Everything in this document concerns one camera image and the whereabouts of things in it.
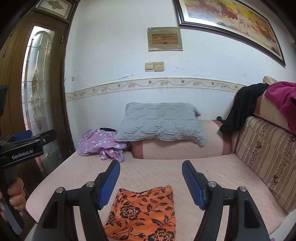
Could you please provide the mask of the person's left hand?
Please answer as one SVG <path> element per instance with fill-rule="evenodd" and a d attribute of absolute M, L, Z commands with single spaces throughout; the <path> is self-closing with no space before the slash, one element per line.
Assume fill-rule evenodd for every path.
<path fill-rule="evenodd" d="M 16 181 L 7 189 L 9 195 L 9 203 L 15 210 L 23 210 L 26 206 L 25 191 L 23 189 L 23 181 L 16 178 Z"/>

